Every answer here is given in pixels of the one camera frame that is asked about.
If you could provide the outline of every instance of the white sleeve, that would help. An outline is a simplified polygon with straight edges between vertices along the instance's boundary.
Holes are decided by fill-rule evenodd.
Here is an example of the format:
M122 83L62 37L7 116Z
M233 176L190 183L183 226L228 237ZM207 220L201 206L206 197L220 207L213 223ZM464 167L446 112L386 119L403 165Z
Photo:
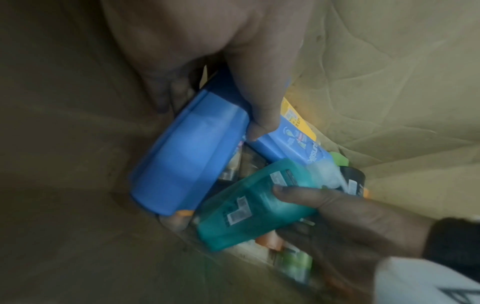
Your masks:
M423 259L388 258L374 282L375 304L480 304L480 284Z

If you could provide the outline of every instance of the black container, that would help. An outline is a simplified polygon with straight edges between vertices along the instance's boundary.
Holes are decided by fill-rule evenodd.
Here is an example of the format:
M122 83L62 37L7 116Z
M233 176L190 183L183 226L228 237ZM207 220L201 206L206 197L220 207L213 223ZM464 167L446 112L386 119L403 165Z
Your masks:
M365 174L352 167L340 166L340 172L348 184L348 194L363 197Z

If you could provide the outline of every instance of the teal bottle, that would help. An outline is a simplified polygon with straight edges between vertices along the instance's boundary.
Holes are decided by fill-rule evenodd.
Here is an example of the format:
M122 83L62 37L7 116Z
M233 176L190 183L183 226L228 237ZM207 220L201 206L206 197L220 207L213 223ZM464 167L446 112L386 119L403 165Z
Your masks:
M198 235L212 251L257 238L316 212L279 201L274 185L347 188L340 169L328 159L307 167L283 159L208 199L197 211Z

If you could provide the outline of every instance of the clear bottle cap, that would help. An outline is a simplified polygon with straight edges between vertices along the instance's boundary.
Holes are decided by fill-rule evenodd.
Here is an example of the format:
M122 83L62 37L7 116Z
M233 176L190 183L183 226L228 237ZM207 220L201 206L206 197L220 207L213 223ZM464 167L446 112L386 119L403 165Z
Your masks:
M331 160L321 159L308 165L306 168L318 188L323 186L329 189L342 187L343 191L348 193L349 186L340 172L340 168Z

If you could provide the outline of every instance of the human hand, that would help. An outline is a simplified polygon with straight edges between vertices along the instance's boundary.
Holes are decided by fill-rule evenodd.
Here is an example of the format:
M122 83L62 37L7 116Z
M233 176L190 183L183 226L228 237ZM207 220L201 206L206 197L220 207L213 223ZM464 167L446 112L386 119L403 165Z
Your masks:
M280 105L313 0L102 0L108 25L155 106L176 113L226 61L252 106L247 137L280 123Z
M281 201L318 210L309 226L278 229L287 242L310 254L336 285L369 298L378 262L384 257L420 258L434 220L381 202L336 190L274 187Z

